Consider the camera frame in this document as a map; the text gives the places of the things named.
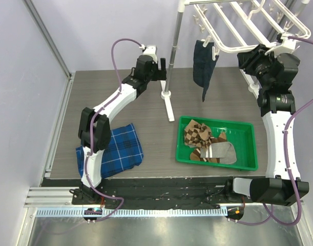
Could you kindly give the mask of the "grey white drying rack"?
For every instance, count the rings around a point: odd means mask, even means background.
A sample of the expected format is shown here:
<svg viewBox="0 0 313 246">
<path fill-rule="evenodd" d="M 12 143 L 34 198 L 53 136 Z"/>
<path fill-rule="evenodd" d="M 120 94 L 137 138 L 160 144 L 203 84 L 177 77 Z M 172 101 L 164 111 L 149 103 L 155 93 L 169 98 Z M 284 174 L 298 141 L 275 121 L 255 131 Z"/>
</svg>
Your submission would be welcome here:
<svg viewBox="0 0 313 246">
<path fill-rule="evenodd" d="M 182 6 L 183 2 L 184 1 L 178 2 L 177 18 L 176 18 L 176 24 L 175 24 L 175 30 L 174 30 L 174 36 L 173 36 L 170 61 L 169 61 L 168 76 L 167 76 L 166 80 L 161 81 L 161 86 L 162 86 L 161 98 L 164 100 L 166 112 L 168 115 L 168 120 L 170 122 L 174 122 L 174 120 L 175 120 L 175 116 L 174 116 L 174 112 L 173 112 L 173 108 L 172 108 L 172 104 L 171 104 L 170 82 L 171 82 L 171 77 L 172 77 L 172 73 L 173 73 L 173 69 L 174 69 L 175 57 L 176 57 L 176 53 L 178 50 L 179 34 L 180 34 L 181 25 L 182 25 L 182 19 L 183 19 L 183 15 L 185 12 L 185 8 L 187 7 L 187 6 Z M 309 3 L 308 1 L 301 1 L 300 5 L 296 8 L 293 7 L 294 1 L 287 1 L 284 4 L 292 13 L 295 13 L 299 17 L 299 15 L 303 12 L 303 10 L 308 5 L 308 3 Z M 264 5 L 264 8 L 267 11 L 270 11 L 270 14 L 274 19 L 279 21 L 279 24 L 281 27 L 283 27 L 285 24 L 287 24 L 288 19 L 286 17 L 279 17 L 278 16 L 279 10 L 278 10 L 278 8 L 276 8 L 273 5 L 272 1 L 270 1 L 270 7 L 269 8 L 266 8 L 265 5 Z"/>
</svg>

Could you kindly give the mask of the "white plastic clip hanger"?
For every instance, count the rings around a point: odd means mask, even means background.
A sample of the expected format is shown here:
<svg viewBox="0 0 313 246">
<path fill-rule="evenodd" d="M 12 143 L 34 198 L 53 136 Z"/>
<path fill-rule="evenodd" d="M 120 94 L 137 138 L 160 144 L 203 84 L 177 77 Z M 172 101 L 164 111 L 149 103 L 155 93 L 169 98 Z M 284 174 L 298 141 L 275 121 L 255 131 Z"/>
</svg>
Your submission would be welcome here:
<svg viewBox="0 0 313 246">
<path fill-rule="evenodd" d="M 212 52 L 214 55 L 218 55 L 220 51 L 225 53 L 234 54 L 240 52 L 247 52 L 256 47 L 256 45 L 249 45 L 243 39 L 239 31 L 235 28 L 234 24 L 230 21 L 229 17 L 223 12 L 221 4 L 225 1 L 184 1 L 182 6 L 192 5 L 195 9 L 196 15 L 194 16 L 195 22 L 201 22 L 199 25 L 201 32 L 208 32 L 208 36 L 203 39 L 203 46 L 210 42 L 214 43 L 212 47 Z M 259 13 L 263 16 L 267 23 L 269 23 L 273 29 L 279 34 L 284 32 L 289 32 L 290 28 L 296 27 L 299 32 L 296 34 L 296 37 L 309 39 L 311 36 L 311 31 L 304 25 L 295 13 L 292 13 L 284 3 L 281 1 L 272 1 L 273 5 L 279 10 L 279 17 L 286 17 L 288 19 L 287 24 L 283 27 L 280 26 L 279 21 L 274 19 L 270 11 L 267 11 L 264 8 L 266 1 L 251 1 L 252 6 L 254 7 L 249 13 L 246 13 L 241 7 L 242 1 L 228 1 L 229 6 L 233 9 L 234 13 L 238 15 L 238 18 L 242 21 L 247 30 L 252 34 L 252 36 L 260 43 L 265 45 L 268 48 L 272 48 L 276 45 L 277 41 L 271 42 L 255 25 L 252 20 L 254 15 Z M 235 40 L 238 42 L 238 46 L 230 47 L 224 44 L 221 40 L 219 34 L 216 32 L 215 28 L 211 25 L 210 21 L 207 19 L 205 13 L 207 8 L 205 4 L 210 4 L 216 11 L 216 14 L 224 21 L 225 25 L 228 27 L 230 33 L 233 35 Z"/>
</svg>

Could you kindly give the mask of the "blue plaid folded cloth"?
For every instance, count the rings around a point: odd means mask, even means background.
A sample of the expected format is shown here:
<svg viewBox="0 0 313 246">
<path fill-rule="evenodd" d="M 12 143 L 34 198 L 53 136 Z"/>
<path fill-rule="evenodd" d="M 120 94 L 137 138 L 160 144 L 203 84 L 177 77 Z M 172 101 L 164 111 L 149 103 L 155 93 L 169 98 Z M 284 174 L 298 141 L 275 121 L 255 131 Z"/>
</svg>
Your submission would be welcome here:
<svg viewBox="0 0 313 246">
<path fill-rule="evenodd" d="M 143 150 L 132 123 L 111 130 L 111 141 L 101 160 L 101 177 L 108 178 L 139 166 L 143 162 Z"/>
</svg>

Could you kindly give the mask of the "brown argyle sock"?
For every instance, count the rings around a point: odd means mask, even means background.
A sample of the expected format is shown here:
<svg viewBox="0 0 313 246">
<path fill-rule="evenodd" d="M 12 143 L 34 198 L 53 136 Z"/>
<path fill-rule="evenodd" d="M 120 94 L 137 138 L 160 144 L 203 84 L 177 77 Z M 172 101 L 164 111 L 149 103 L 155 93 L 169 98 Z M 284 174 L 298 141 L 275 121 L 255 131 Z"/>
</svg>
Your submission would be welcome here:
<svg viewBox="0 0 313 246">
<path fill-rule="evenodd" d="M 200 136 L 202 130 L 201 124 L 191 120 L 184 128 L 184 144 L 190 148 L 201 148 L 204 140 Z"/>
<path fill-rule="evenodd" d="M 213 136 L 210 127 L 208 127 L 205 124 L 201 124 L 197 135 L 198 139 L 197 147 L 208 148 L 212 143 L 211 141 L 212 137 Z"/>
</svg>

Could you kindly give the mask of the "green plastic tray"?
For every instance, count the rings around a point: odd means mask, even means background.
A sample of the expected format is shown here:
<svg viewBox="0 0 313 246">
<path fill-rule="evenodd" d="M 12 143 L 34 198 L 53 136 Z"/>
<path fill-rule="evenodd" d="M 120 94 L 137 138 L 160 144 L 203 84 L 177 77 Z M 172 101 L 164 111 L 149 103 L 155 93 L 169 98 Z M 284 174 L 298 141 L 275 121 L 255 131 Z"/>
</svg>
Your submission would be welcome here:
<svg viewBox="0 0 313 246">
<path fill-rule="evenodd" d="M 256 171 L 258 159 L 254 126 L 247 122 L 181 116 L 176 160 Z"/>
</svg>

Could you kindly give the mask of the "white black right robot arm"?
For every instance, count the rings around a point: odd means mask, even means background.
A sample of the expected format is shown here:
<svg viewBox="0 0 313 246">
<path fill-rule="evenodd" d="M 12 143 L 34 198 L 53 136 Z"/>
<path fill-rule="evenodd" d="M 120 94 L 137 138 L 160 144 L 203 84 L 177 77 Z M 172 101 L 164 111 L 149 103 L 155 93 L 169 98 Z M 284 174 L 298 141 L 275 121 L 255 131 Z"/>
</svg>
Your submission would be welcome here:
<svg viewBox="0 0 313 246">
<path fill-rule="evenodd" d="M 266 45 L 237 55 L 239 68 L 260 83 L 257 103 L 267 136 L 267 170 L 264 178 L 233 177 L 226 182 L 224 198 L 236 202 L 241 196 L 253 202 L 291 206 L 309 192 L 301 180 L 295 159 L 291 118 L 296 112 L 290 87 L 300 60 L 291 53 L 275 54 Z"/>
</svg>

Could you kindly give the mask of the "dark navy patterned sock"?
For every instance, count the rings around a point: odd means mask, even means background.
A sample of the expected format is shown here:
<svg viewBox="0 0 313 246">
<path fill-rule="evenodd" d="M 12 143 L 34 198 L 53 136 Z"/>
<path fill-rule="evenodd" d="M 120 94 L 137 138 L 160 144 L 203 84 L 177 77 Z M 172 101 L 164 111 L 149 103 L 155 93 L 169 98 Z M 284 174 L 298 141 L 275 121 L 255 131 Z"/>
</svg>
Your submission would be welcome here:
<svg viewBox="0 0 313 246">
<path fill-rule="evenodd" d="M 212 56 L 212 47 L 214 46 L 213 42 L 208 43 L 206 47 L 203 44 L 204 42 L 201 40 L 196 41 L 193 55 L 193 81 L 200 87 L 203 84 L 204 62 L 206 58 Z"/>
</svg>

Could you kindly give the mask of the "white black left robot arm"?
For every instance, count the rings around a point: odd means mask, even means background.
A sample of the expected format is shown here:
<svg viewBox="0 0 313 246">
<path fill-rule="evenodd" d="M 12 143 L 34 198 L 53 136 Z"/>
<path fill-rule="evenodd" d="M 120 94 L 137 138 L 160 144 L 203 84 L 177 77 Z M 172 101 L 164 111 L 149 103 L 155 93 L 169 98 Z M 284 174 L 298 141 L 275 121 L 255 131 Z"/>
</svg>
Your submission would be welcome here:
<svg viewBox="0 0 313 246">
<path fill-rule="evenodd" d="M 101 200 L 101 160 L 111 141 L 110 124 L 115 116 L 137 99 L 151 81 L 166 80 L 166 60 L 154 61 L 150 55 L 138 57 L 131 73 L 120 81 L 119 88 L 95 108 L 81 112 L 78 137 L 84 151 L 84 171 L 79 187 L 89 204 Z"/>
</svg>

